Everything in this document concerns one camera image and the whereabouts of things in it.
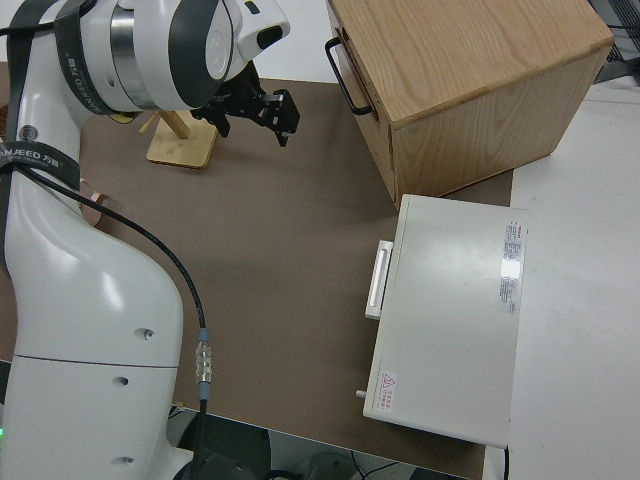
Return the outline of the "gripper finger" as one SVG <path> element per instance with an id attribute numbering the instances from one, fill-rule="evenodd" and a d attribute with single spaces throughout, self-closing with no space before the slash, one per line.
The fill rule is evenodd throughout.
<path id="1" fill-rule="evenodd" d="M 296 133 L 300 120 L 300 113 L 290 92 L 286 89 L 276 90 L 272 94 L 261 95 L 260 100 L 260 124 L 271 130 L 278 144 L 285 147 L 289 137 Z"/>
<path id="2" fill-rule="evenodd" d="M 204 105 L 193 109 L 191 116 L 196 120 L 205 120 L 213 125 L 223 138 L 227 138 L 230 132 L 230 123 L 223 110 L 210 105 Z"/>

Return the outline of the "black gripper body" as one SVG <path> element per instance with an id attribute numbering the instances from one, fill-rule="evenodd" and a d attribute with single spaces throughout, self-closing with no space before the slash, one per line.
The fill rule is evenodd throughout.
<path id="1" fill-rule="evenodd" d="M 240 73 L 225 81 L 205 105 L 215 106 L 227 115 L 248 118 L 260 124 L 260 96 L 268 94 L 262 89 L 254 64 L 247 64 Z"/>

